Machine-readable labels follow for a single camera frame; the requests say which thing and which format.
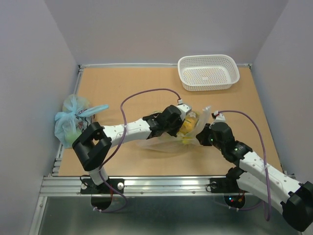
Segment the clear lemon-print plastic bag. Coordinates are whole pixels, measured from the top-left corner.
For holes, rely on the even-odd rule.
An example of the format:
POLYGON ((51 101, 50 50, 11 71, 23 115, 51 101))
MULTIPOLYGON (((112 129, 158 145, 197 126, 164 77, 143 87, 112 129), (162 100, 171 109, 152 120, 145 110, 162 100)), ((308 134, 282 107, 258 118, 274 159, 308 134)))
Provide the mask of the clear lemon-print plastic bag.
POLYGON ((208 123, 211 114, 211 107, 207 106, 202 111, 191 111, 185 118, 177 136, 172 137, 168 133, 149 140, 137 141, 137 146, 166 153, 183 153, 193 149, 200 143, 196 138, 208 123))

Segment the yellow banana bunch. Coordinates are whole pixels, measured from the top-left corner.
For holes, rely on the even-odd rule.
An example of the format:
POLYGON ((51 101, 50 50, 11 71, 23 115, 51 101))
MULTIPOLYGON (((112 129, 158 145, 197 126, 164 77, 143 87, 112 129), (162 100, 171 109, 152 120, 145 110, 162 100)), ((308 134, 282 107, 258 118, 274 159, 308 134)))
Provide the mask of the yellow banana bunch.
POLYGON ((183 125, 177 133, 183 144, 191 144, 195 138, 195 128, 199 122, 200 114, 198 112, 191 111, 185 118, 183 125))

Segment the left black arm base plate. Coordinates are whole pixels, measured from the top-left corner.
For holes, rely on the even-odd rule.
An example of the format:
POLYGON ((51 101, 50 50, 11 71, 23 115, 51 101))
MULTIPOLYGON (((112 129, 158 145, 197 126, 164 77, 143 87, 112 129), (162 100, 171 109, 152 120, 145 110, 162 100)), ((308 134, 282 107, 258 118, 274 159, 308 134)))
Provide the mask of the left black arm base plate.
MULTIPOLYGON (((104 183, 97 186, 90 177, 80 178, 81 194, 110 194, 114 192, 104 183)), ((124 193, 125 180, 122 178, 109 178, 109 185, 120 193, 124 193)))

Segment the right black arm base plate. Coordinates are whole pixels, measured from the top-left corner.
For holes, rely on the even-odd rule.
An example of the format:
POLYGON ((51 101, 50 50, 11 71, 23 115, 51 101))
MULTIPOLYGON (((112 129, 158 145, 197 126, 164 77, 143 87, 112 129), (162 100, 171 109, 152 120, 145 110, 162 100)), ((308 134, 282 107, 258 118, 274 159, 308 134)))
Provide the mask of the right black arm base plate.
POLYGON ((244 184, 249 183, 248 180, 241 179, 232 179, 226 177, 218 177, 213 176, 208 179, 208 183, 205 185, 205 191, 210 193, 223 193, 223 194, 231 194, 231 193, 239 193, 240 191, 244 191, 247 194, 252 194, 247 186, 244 184))

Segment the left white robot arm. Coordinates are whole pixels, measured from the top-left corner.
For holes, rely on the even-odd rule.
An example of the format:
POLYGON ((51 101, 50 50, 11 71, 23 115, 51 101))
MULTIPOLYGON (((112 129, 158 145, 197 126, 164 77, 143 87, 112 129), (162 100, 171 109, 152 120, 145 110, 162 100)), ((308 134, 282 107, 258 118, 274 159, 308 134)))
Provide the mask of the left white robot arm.
POLYGON ((94 122, 88 126, 73 142, 72 148, 84 171, 91 177, 93 189, 103 193, 109 187, 109 177, 102 163, 111 148, 130 141, 160 137, 164 133, 176 137, 190 111, 186 104, 170 105, 161 113, 127 124, 101 126, 94 122))

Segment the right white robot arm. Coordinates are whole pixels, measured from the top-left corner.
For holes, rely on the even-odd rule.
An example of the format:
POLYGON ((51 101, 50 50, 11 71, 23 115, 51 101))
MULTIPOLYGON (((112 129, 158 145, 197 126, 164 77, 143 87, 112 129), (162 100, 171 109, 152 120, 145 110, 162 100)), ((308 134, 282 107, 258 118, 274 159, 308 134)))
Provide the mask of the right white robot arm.
POLYGON ((196 136, 203 146, 214 146, 235 165, 225 179, 230 191, 252 193, 282 214, 294 229, 304 232, 313 222, 313 185, 301 183, 265 163, 251 147, 235 140, 225 122, 206 124, 196 136))

